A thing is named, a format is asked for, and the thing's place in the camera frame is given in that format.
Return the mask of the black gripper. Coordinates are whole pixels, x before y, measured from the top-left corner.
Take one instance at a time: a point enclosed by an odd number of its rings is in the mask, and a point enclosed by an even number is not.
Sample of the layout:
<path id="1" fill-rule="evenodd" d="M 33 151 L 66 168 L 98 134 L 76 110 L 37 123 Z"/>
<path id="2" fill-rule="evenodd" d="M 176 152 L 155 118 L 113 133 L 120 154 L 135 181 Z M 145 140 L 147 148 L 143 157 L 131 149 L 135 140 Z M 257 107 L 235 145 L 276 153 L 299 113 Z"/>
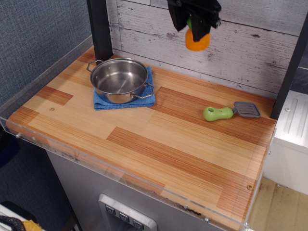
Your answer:
<path id="1" fill-rule="evenodd" d="M 217 0 L 168 0 L 168 10 L 177 31 L 187 25 L 191 17 L 193 41 L 199 42 L 210 33 L 210 28 L 221 25 L 219 12 L 221 5 Z"/>

